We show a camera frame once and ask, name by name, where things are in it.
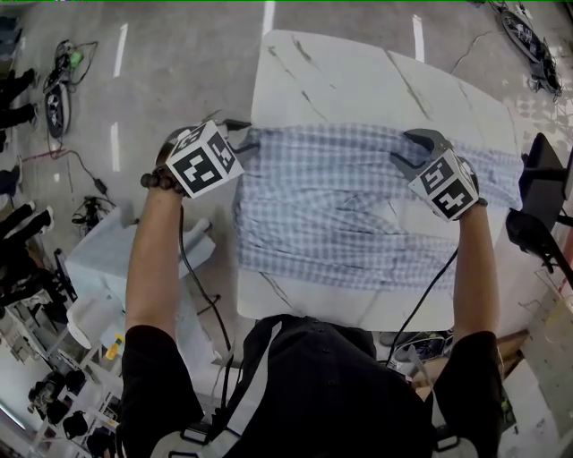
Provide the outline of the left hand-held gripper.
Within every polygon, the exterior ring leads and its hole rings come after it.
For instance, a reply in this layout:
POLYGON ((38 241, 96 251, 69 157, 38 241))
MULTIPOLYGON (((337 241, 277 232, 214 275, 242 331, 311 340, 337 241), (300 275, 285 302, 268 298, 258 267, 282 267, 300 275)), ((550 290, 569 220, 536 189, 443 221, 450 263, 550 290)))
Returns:
POLYGON ((229 138, 250 122, 235 119, 208 120, 173 131, 164 141, 175 144, 166 164, 156 168, 156 186, 164 191, 195 199, 234 180, 244 173, 237 156, 260 143, 249 137, 229 138))

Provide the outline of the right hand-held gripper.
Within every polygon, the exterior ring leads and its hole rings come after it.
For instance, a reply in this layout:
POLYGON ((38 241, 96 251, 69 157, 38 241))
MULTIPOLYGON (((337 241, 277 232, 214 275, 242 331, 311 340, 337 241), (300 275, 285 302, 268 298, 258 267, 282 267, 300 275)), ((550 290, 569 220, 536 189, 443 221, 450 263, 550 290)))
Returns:
POLYGON ((451 150, 452 144, 439 131, 417 128, 404 131, 413 143, 424 147, 434 159, 423 169, 398 153, 390 153, 391 163, 411 181, 408 188, 422 199, 432 212, 445 221, 459 219, 479 200, 469 168, 451 150))

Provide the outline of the person's left hand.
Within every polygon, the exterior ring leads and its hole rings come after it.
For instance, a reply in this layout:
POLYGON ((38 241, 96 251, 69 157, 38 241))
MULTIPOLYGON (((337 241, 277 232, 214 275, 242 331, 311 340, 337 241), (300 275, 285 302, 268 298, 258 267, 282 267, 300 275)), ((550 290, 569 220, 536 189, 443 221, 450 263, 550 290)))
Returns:
POLYGON ((166 141, 160 148, 157 157, 156 157, 156 161, 155 161, 155 167, 162 167, 166 164, 168 158, 171 156, 172 151, 175 147, 175 144, 172 143, 171 141, 166 141))

